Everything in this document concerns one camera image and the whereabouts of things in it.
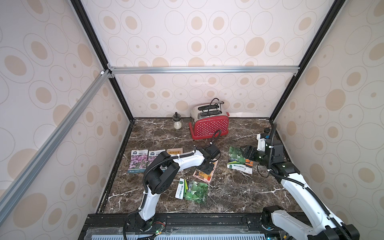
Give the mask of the white orange-text seed packet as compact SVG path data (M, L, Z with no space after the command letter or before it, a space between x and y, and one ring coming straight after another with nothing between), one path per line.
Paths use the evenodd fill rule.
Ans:
M212 170L207 174L199 169L196 169L194 174L193 174L193 177L196 178L197 180L199 181L203 181L207 184L209 184L212 180L212 177L214 175L214 172L215 172L215 169L216 169L216 166L217 166L217 162L214 162L213 163L213 168Z

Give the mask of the orange flower seed packet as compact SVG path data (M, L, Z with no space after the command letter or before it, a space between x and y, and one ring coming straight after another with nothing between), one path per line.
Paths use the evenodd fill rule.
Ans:
M249 159L246 159L245 160L245 166L247 167L247 168L253 168L253 166L254 166L254 162L253 161L251 161L251 160L249 160Z

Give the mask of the white green-text seed packet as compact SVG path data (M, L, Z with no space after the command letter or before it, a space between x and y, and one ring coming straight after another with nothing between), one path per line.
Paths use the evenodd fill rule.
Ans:
M245 147L230 146L227 168L251 175L253 173L253 168L251 169L245 166L246 159L248 158L245 157Z

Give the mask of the orange marigold seed packet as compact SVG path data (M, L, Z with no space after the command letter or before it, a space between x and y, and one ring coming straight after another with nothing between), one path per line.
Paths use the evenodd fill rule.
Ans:
M167 153L170 155L181 155L184 153L183 148L167 149Z

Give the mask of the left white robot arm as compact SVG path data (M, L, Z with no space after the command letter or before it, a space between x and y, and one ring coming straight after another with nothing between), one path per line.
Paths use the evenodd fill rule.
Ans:
M199 167L201 171L209 173L220 154L221 151L214 144L203 148L195 146L193 151L181 155L161 152L144 171L144 196L139 207L140 219L146 222L155 216L160 195L170 187L179 172Z

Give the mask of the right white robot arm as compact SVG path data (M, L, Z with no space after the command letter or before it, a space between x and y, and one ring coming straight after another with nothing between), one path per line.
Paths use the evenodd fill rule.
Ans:
M358 240L360 233L352 224L344 223L322 202L306 183L298 168L284 158L280 141L259 140L264 148L246 146L242 154L246 160L265 166L295 199L310 221L310 225L291 216L282 207L265 207L261 224L267 231L279 228L296 240Z

